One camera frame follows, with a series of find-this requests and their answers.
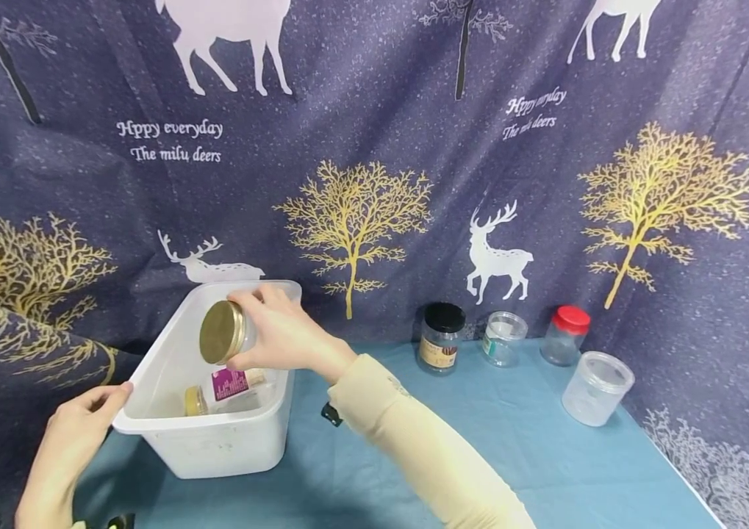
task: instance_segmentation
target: black lid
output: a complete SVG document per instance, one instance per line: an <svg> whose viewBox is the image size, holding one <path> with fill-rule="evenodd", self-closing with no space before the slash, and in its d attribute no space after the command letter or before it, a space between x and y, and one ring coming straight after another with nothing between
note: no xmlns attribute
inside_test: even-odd
<svg viewBox="0 0 749 529"><path fill-rule="evenodd" d="M465 313L453 303L431 303L424 309L424 321L440 333L459 333L465 327Z"/></svg>

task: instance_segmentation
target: golden tree print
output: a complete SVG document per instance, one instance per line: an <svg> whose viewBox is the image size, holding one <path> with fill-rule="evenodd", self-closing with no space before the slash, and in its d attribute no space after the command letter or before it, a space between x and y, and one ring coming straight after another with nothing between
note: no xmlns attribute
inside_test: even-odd
<svg viewBox="0 0 749 529"><path fill-rule="evenodd" d="M350 268L347 281L324 285L329 294L345 294L345 316L350 320L353 291L386 286L360 278L359 266L404 260L406 251L390 243L396 234L426 232L431 188L424 173L389 174L380 162L339 169L323 161L316 179L301 186L302 196L274 209L286 214L292 244L306 251L302 257L320 263L314 274Z"/></svg>
<svg viewBox="0 0 749 529"><path fill-rule="evenodd" d="M40 382L67 377L97 355L100 369L61 385L75 384L115 372L116 351L70 334L74 323L96 307L90 295L69 295L112 273L108 251L94 248L75 223L50 213L46 222L34 217L16 228L0 217L0 362L24 364L17 373L39 373Z"/></svg>
<svg viewBox="0 0 749 529"><path fill-rule="evenodd" d="M719 156L707 136L663 132L657 123L648 123L638 133L638 145L627 143L615 152L613 163L579 178L588 185L582 216L603 224L582 231L597 239L585 251L623 251L620 263L589 264L593 273L615 276L603 303L607 309L625 277L656 290L651 273L634 263L639 249L687 265L693 251L671 241L671 233L687 228L734 240L740 238L738 230L749 228L748 156Z"/></svg>

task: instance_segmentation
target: wrist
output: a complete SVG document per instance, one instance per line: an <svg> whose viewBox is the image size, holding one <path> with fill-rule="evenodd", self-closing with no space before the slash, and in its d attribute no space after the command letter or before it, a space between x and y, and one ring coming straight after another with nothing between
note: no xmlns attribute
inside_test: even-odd
<svg viewBox="0 0 749 529"><path fill-rule="evenodd" d="M312 371L323 378L328 385L334 386L356 361L356 353L345 340L330 336L328 343L317 352L316 358L318 361Z"/></svg>
<svg viewBox="0 0 749 529"><path fill-rule="evenodd" d="M17 529L68 529L74 523L74 485L30 486L15 513Z"/></svg>

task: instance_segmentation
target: beige sleeve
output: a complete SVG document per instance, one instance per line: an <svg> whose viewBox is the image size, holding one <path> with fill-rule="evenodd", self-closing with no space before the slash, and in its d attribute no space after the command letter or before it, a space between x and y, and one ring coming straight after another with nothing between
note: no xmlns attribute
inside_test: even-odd
<svg viewBox="0 0 749 529"><path fill-rule="evenodd" d="M401 468L447 529L535 529L489 463L374 358L359 356L328 393L340 417Z"/></svg>

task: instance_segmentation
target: jar lid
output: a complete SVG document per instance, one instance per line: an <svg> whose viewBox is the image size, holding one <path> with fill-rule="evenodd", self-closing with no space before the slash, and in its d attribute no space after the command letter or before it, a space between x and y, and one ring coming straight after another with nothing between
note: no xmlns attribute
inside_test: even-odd
<svg viewBox="0 0 749 529"><path fill-rule="evenodd" d="M424 309L424 321L440 333L459 333L465 327L465 313L453 303L437 301Z"/></svg>
<svg viewBox="0 0 749 529"><path fill-rule="evenodd" d="M201 324L198 347L209 364L223 366L239 352L245 341L245 316L233 301L218 301L210 307Z"/></svg>
<svg viewBox="0 0 749 529"><path fill-rule="evenodd" d="M486 334L504 340L525 339L528 335L528 323L512 312L492 312L486 323Z"/></svg>
<svg viewBox="0 0 749 529"><path fill-rule="evenodd" d="M636 382L630 367L601 351L587 351L577 363L577 373L581 373L588 384L604 393L625 394Z"/></svg>
<svg viewBox="0 0 749 529"><path fill-rule="evenodd" d="M588 333L592 318L578 306L563 305L556 309L551 322L560 331L580 335Z"/></svg>

